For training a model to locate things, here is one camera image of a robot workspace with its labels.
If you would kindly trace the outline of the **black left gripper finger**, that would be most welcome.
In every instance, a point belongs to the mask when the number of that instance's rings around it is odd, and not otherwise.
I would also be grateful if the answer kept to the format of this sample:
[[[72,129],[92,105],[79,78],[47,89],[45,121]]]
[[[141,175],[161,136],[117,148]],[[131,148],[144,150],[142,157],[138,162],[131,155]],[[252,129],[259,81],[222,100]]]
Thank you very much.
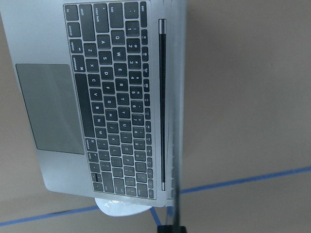
[[[172,206],[167,206],[166,224],[157,227],[158,233],[186,233],[185,226],[180,225],[179,210]]]

